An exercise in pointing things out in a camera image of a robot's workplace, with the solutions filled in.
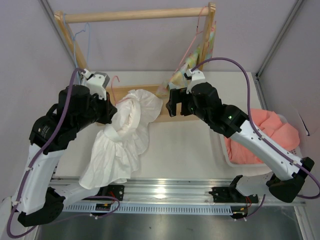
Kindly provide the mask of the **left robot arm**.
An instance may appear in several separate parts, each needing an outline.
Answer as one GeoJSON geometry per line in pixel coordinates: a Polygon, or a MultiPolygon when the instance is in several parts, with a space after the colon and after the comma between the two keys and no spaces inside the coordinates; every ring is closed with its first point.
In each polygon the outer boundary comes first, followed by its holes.
{"type": "Polygon", "coordinates": [[[53,188],[49,184],[56,166],[78,132],[93,123],[110,124],[116,112],[107,91],[99,96],[84,85],[72,85],[59,92],[58,102],[35,121],[29,136],[25,174],[12,202],[14,211],[19,212],[20,224],[24,227],[48,224],[69,205],[93,196],[97,200],[108,196],[109,188],[100,182],[91,189],[79,183],[62,188],[53,188]]]}

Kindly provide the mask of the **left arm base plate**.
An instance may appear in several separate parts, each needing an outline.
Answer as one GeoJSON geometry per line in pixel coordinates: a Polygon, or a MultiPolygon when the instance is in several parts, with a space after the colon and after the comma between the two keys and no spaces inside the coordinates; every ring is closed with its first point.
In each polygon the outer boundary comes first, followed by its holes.
{"type": "Polygon", "coordinates": [[[101,187],[97,196],[107,196],[117,198],[122,201],[124,198],[125,186],[121,184],[111,184],[105,187],[101,187]]]}

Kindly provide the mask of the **white pleated skirt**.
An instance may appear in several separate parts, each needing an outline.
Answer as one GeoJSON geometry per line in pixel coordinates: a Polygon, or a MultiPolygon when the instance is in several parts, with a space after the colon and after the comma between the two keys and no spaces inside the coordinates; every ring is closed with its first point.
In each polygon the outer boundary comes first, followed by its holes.
{"type": "Polygon", "coordinates": [[[97,133],[79,184],[91,190],[127,182],[140,167],[140,155],[149,146],[148,125],[160,115],[162,106],[163,101],[147,90],[129,91],[116,104],[112,123],[97,133]]]}

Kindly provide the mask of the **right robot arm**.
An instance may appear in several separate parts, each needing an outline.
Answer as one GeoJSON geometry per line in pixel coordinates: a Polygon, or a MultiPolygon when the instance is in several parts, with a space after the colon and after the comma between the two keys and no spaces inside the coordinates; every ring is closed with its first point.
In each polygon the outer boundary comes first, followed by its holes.
{"type": "Polygon", "coordinates": [[[281,148],[252,125],[249,116],[234,105],[223,104],[218,91],[208,82],[187,88],[172,89],[166,104],[171,117],[195,115],[211,130],[239,143],[264,162],[270,172],[255,176],[236,176],[228,187],[228,196],[235,203],[251,195],[271,195],[291,203],[299,196],[308,173],[314,166],[309,157],[299,158],[281,148]]]}

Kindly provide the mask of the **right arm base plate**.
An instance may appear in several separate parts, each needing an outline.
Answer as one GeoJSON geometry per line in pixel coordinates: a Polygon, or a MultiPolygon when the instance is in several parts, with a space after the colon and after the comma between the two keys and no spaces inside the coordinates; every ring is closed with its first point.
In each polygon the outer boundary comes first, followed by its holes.
{"type": "Polygon", "coordinates": [[[259,198],[257,195],[244,196],[235,188],[229,186],[215,186],[208,192],[213,197],[215,203],[253,203],[257,204],[259,198]]]}

